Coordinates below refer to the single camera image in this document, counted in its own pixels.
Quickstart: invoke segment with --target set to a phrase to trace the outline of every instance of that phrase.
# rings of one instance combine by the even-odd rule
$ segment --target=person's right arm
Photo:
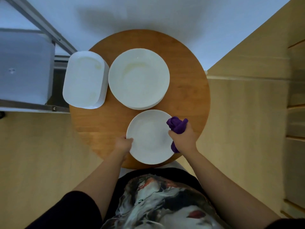
[[[173,131],[168,133],[223,219],[233,228],[262,229],[280,219],[275,212],[226,177],[198,152],[196,136],[190,123],[182,134]]]

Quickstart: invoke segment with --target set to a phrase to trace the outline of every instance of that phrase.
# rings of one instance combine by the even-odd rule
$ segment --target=wooden floor
[[[209,84],[211,112],[198,149],[279,213],[287,83]],[[69,114],[7,113],[0,148],[0,228],[24,228],[101,163],[73,131]],[[183,157],[179,162],[193,172]]]

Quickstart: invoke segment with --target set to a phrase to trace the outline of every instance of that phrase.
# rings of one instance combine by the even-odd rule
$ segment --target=black caster wheel
[[[0,119],[2,119],[3,117],[5,117],[5,112],[0,111]]]

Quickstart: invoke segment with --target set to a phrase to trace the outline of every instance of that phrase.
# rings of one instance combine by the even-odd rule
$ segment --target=towel
[[[166,123],[170,127],[170,129],[172,131],[174,131],[176,134],[182,134],[185,131],[186,124],[188,122],[189,122],[188,119],[184,119],[182,121],[178,117],[172,117],[172,118],[168,119]],[[172,145],[170,147],[174,153],[179,153],[174,142],[172,143]]]

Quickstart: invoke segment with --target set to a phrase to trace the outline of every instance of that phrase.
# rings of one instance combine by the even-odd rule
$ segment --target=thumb
[[[176,136],[177,136],[177,134],[174,132],[174,131],[172,131],[172,130],[169,130],[168,131],[168,134],[170,135],[170,137],[174,140],[175,138],[176,138]]]

